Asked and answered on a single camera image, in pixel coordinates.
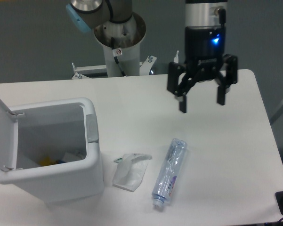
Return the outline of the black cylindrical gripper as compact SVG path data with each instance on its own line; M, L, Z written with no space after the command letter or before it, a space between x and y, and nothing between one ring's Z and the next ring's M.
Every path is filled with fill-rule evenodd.
M170 62L168 66L167 91L179 102L179 110L187 112L187 93L196 82L215 79L218 84L217 103L225 105L226 93L238 82L238 57L224 54L226 27L185 28L186 66ZM220 72L225 66L226 74Z

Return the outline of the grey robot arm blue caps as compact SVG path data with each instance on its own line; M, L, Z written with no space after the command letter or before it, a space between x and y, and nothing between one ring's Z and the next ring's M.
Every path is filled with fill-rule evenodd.
M167 79L167 90L183 113L186 96L196 83L215 80L217 103L224 105L227 90L238 81L238 58L224 53L227 2L187 0L185 10L185 61L170 62ZM130 0L72 0L66 11L81 32L94 32L103 47L109 77L149 74L140 63L146 24Z

